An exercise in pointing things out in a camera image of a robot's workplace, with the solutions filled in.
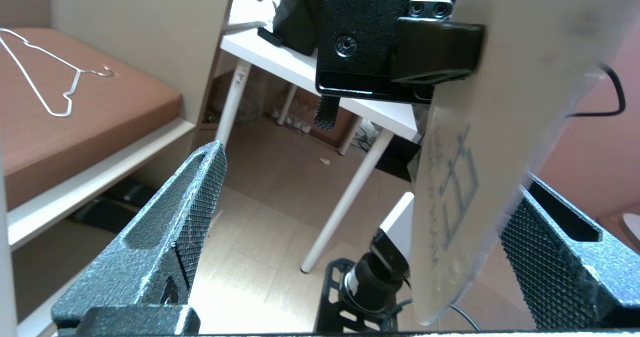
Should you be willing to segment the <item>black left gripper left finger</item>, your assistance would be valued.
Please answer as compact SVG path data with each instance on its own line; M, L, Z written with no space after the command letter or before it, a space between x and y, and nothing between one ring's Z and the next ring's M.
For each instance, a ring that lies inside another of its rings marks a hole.
M226 178L220 141L195 150L51 308L58 328L198 328L189 298Z

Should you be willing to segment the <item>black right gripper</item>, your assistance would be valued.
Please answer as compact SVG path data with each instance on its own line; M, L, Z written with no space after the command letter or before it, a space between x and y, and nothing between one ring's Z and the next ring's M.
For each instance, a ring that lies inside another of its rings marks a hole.
M322 0L314 124L342 98L430 106L434 85L476 72L486 27L447 21L456 0Z

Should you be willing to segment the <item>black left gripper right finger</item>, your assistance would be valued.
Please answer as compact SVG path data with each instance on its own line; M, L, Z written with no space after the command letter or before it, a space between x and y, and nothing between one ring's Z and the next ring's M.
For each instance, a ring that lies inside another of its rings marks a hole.
M637 331L640 258L536 176L500 233L538 330Z

